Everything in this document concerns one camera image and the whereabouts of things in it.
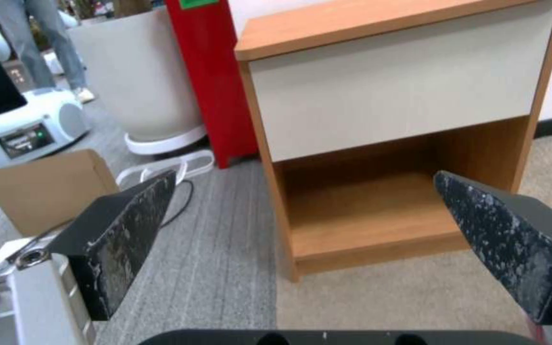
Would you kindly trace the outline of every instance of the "wooden nightstand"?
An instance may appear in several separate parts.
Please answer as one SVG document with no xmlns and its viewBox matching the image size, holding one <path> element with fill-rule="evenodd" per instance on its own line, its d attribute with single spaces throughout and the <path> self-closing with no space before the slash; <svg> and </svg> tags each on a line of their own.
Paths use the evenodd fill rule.
<svg viewBox="0 0 552 345">
<path fill-rule="evenodd" d="M 432 185 L 517 190 L 552 69 L 552 0 L 333 0 L 235 53 L 291 279 L 467 248 Z"/>
</svg>

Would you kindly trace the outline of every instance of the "black cable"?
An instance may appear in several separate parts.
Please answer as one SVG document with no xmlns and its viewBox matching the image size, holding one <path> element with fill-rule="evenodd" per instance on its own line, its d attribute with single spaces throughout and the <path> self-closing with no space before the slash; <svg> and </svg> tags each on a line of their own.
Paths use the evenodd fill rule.
<svg viewBox="0 0 552 345">
<path fill-rule="evenodd" d="M 180 208 L 180 210 L 178 210 L 178 212 L 176 212 L 176 214 L 174 214 L 173 216 L 171 216 L 171 218 L 169 218 L 168 220 L 164 221 L 161 224 L 161 226 L 159 227 L 159 230 L 166 227 L 167 225 L 170 225 L 170 223 L 172 221 L 174 221 L 176 218 L 178 218 L 182 214 L 182 212 L 184 212 L 184 210 L 186 210 L 186 208 L 188 207 L 188 204 L 190 204 L 190 201 L 193 198 L 193 192 L 195 192 L 195 185 L 193 184 L 193 182 L 188 181 L 188 180 L 182 181 L 180 183 L 180 185 L 182 185 L 183 183 L 187 183 L 190 186 L 190 191 L 188 191 L 188 199 L 186 199 L 186 202 L 184 203 L 182 208 Z"/>
</svg>

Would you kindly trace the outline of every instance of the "nightstand drawer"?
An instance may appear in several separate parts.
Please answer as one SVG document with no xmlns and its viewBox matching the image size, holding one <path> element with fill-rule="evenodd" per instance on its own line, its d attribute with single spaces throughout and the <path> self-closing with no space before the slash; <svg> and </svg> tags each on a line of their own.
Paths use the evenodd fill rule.
<svg viewBox="0 0 552 345">
<path fill-rule="evenodd" d="M 530 113 L 552 0 L 249 63 L 272 161 Z"/>
</svg>

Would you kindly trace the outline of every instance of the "red pillar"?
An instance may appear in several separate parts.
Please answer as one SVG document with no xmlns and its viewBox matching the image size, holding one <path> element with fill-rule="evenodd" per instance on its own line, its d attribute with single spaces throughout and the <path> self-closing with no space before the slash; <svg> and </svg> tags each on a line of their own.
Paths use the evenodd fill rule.
<svg viewBox="0 0 552 345">
<path fill-rule="evenodd" d="M 231 11 L 227 0 L 188 9 L 182 9 L 181 1 L 201 0 L 165 2 L 217 164 L 227 168 L 231 157 L 258 151 L 234 56 Z"/>
</svg>

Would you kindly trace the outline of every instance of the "green sticker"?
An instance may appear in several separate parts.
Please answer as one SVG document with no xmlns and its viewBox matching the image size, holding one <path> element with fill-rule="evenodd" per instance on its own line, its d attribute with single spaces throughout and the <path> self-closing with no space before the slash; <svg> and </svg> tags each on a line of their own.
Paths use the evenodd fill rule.
<svg viewBox="0 0 552 345">
<path fill-rule="evenodd" d="M 209 5 L 209 4 L 216 4 L 218 0 L 180 0 L 180 6 L 182 6 L 182 9 L 193 9 L 195 7 Z"/>
</svg>

